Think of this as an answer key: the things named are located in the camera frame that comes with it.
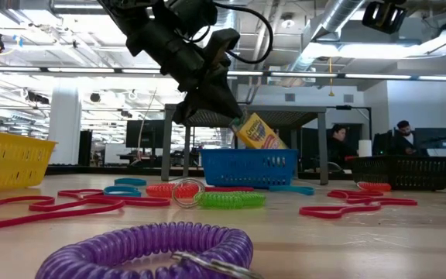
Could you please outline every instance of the gray table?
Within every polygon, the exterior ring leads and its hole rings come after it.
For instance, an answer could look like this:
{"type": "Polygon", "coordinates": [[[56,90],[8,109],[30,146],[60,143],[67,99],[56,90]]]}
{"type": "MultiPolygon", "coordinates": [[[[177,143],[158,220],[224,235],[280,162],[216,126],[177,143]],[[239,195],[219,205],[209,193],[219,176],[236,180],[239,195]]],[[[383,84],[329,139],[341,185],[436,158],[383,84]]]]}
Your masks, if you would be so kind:
{"type": "MultiPolygon", "coordinates": [[[[170,149],[171,149],[171,128],[175,104],[165,105],[164,138],[163,138],[163,163],[161,168],[161,180],[170,179],[170,149]]],[[[297,129],[304,124],[317,119],[319,158],[321,169],[321,184],[328,184],[328,152],[326,147],[326,107],[317,106],[296,106],[296,105],[246,105],[242,109],[247,109],[249,114],[257,113],[259,117],[272,129],[291,129],[291,148],[297,149],[297,129]]],[[[184,148],[184,172],[183,176],[189,173],[189,152],[190,152],[190,128],[210,127],[228,128],[231,119],[214,112],[199,110],[183,124],[185,128],[185,148],[184,148]]]]}

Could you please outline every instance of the blue lanyard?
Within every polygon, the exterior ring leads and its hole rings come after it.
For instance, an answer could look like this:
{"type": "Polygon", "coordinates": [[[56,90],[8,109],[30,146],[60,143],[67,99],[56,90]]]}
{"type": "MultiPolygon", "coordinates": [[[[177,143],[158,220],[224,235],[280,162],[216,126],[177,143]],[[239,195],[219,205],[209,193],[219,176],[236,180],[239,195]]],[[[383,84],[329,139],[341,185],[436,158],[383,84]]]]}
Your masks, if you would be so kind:
{"type": "Polygon", "coordinates": [[[134,186],[146,186],[147,182],[139,178],[119,178],[115,180],[115,185],[134,185],[134,186]]]}
{"type": "Polygon", "coordinates": [[[140,197],[140,191],[130,186],[109,186],[104,189],[105,195],[123,196],[123,197],[140,197]]]}
{"type": "Polygon", "coordinates": [[[270,191],[292,191],[304,195],[314,195],[314,188],[312,187],[297,187],[297,186],[269,186],[270,191]]]}

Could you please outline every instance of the woman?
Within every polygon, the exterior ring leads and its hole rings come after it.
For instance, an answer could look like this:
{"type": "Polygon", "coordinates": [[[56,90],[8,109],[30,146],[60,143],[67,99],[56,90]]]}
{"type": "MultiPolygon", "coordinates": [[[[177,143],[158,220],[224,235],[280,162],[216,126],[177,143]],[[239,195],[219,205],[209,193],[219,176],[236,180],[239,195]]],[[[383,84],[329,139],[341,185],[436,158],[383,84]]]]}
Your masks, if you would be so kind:
{"type": "Polygon", "coordinates": [[[345,158],[357,156],[357,152],[344,143],[347,128],[339,124],[331,128],[331,137],[328,138],[328,161],[339,166],[345,165],[345,158]]]}

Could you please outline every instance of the man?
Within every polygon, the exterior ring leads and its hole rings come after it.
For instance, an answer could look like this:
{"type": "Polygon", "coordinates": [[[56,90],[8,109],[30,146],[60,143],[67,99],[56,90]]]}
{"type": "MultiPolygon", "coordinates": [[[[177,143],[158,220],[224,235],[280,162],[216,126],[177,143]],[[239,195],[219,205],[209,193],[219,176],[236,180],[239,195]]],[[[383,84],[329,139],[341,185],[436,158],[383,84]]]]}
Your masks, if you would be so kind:
{"type": "Polygon", "coordinates": [[[425,149],[417,148],[414,142],[414,134],[407,120],[398,122],[396,127],[398,131],[393,137],[393,151],[396,155],[428,156],[425,149]]]}
{"type": "Polygon", "coordinates": [[[347,129],[339,124],[333,125],[331,128],[331,137],[328,138],[328,161],[336,163],[343,167],[345,158],[357,156],[357,152],[345,144],[345,135],[347,129]]]}

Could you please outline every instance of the blue basket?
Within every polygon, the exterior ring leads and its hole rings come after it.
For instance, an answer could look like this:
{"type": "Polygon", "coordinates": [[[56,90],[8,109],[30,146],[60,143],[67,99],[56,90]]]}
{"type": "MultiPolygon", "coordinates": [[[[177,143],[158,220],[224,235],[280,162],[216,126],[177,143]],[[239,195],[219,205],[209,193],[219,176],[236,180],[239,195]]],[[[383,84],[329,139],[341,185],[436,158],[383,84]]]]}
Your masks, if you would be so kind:
{"type": "Polygon", "coordinates": [[[215,186],[268,188],[290,185],[297,150],[201,150],[206,182],[215,186]]]}

